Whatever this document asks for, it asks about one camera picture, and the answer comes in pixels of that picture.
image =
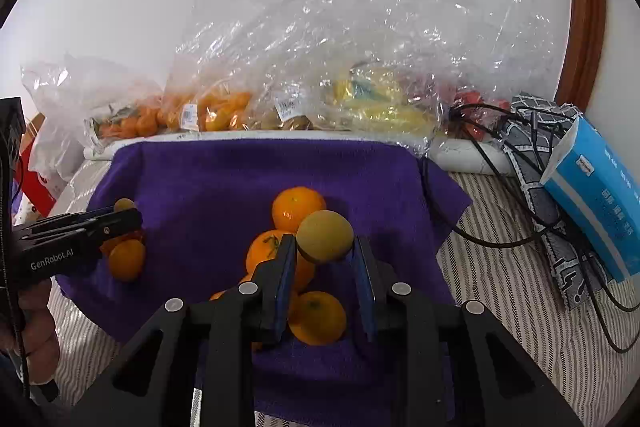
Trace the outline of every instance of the barcode label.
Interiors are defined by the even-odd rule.
[[[182,106],[180,127],[190,131],[198,131],[198,106],[194,103],[186,103]]]
[[[295,118],[296,116],[303,116],[305,114],[305,110],[303,109],[299,98],[291,98],[289,100],[276,102],[276,111],[283,123]]]

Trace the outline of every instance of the striped fabric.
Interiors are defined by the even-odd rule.
[[[86,162],[54,211],[86,208],[108,162]],[[531,234],[530,220],[492,176],[453,173],[474,203],[460,227],[489,241],[514,241]],[[456,302],[478,299],[491,309],[527,349],[588,427],[603,427],[616,413],[640,376],[640,347],[625,355],[607,344],[593,305],[574,311],[562,304],[539,245],[511,250],[478,247],[452,233],[438,252],[438,262]],[[636,301],[631,282],[611,283],[623,303]],[[613,338],[626,345],[640,327],[638,314],[619,312],[603,292],[598,295]],[[61,361],[56,372],[63,401],[75,404],[96,376],[113,360],[119,345],[60,294],[53,285],[49,307],[56,320]],[[200,391],[194,390],[191,424],[198,425]],[[298,424],[255,414],[258,427]]]

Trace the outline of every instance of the human hand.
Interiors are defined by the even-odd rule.
[[[50,291],[51,280],[47,279],[18,293],[18,305],[23,311],[30,312],[27,325],[22,331],[22,340],[32,384],[48,382],[60,360],[56,324],[47,308]],[[18,353],[18,343],[10,326],[1,323],[0,349],[13,349]]]

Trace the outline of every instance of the purple cloth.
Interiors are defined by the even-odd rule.
[[[453,222],[468,196],[435,166],[434,197]],[[116,340],[126,342],[169,298],[194,303],[236,285],[259,233],[273,229],[271,202],[284,188],[320,192],[330,210],[367,235],[400,280],[452,303],[436,251],[449,235],[430,217],[418,162],[397,146],[348,140],[222,140],[140,143],[121,149],[89,209],[133,199],[144,220],[140,278],[120,283],[105,261],[85,278],[58,277],[65,294]],[[254,354],[255,408],[314,426],[389,425],[389,355],[364,340],[347,261],[318,267],[308,290],[342,302],[348,331],[323,347],[283,342]]]

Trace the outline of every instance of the white sticker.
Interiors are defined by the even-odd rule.
[[[305,110],[303,109],[299,98],[290,98],[289,100],[276,102],[276,111],[278,112],[278,116],[282,123],[287,120],[291,120],[296,116],[304,116],[305,114]]]
[[[186,103],[182,106],[180,115],[180,128],[190,131],[198,131],[198,106],[194,103]]]
[[[578,160],[576,161],[575,164],[587,176],[591,176],[593,174],[593,171],[595,171],[595,169],[593,168],[593,165],[591,165],[591,162],[587,158],[585,158],[584,155],[582,155],[582,154],[580,154],[580,157],[578,158]]]

